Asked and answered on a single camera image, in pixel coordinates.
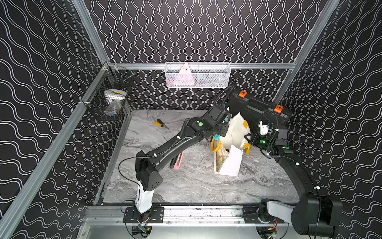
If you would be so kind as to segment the white pouch with yellow handles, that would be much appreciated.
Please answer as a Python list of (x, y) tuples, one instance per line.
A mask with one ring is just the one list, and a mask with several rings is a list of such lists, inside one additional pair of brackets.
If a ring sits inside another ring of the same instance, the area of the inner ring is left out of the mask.
[(251, 146), (245, 135), (251, 133), (249, 123), (240, 113), (229, 121), (226, 136), (214, 136), (211, 142), (211, 151), (214, 154), (214, 173), (237, 177), (239, 174), (242, 156), (249, 154)]

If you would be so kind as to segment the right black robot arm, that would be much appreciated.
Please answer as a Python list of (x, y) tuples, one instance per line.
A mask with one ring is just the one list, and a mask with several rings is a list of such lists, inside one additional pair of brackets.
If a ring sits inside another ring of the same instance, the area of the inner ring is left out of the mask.
[(343, 204), (320, 192), (298, 154), (287, 144), (285, 119), (270, 110), (256, 110), (249, 115), (249, 120), (251, 133), (245, 135), (245, 139), (284, 169), (299, 196), (293, 207), (269, 200), (264, 213), (290, 223), (300, 235), (336, 238)]

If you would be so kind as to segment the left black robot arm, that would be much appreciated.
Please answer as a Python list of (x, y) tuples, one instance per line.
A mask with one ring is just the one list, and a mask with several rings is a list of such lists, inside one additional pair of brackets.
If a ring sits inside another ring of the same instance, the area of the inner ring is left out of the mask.
[(187, 148), (199, 143), (203, 139), (213, 139), (215, 135), (226, 136), (229, 122), (226, 120), (229, 111), (225, 102), (232, 92), (233, 86), (225, 88), (219, 95), (220, 99), (210, 105), (208, 111), (200, 117), (187, 118), (180, 132), (170, 140), (147, 153), (140, 151), (135, 157), (135, 172), (138, 180), (138, 195), (135, 207), (140, 214), (145, 214), (152, 208), (154, 190), (163, 182), (160, 171)]

